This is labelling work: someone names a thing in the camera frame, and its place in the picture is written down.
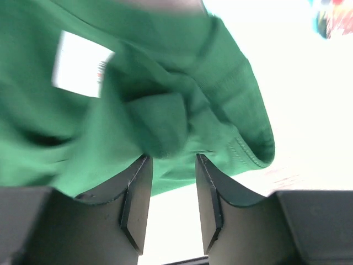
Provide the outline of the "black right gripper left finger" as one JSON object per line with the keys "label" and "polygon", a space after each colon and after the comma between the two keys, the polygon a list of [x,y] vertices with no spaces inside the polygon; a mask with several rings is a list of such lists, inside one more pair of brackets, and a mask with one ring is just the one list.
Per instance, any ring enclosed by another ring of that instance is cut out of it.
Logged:
{"label": "black right gripper left finger", "polygon": [[2,264],[136,264],[143,254],[153,161],[75,198],[51,187],[1,188]]}

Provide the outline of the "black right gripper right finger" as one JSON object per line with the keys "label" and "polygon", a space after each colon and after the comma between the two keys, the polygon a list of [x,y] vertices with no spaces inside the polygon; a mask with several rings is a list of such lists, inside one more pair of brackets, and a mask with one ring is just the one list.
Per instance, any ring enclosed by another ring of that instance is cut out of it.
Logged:
{"label": "black right gripper right finger", "polygon": [[264,197],[196,157],[210,264],[351,264],[352,191],[280,190]]}

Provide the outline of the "green t-shirt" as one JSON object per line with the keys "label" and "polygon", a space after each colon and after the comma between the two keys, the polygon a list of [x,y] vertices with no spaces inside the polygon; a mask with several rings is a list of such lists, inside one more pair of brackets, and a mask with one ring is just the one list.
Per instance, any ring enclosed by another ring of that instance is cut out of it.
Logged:
{"label": "green t-shirt", "polygon": [[1,185],[74,197],[154,159],[152,194],[234,176],[275,142],[248,59],[221,18],[115,1],[1,2]]}

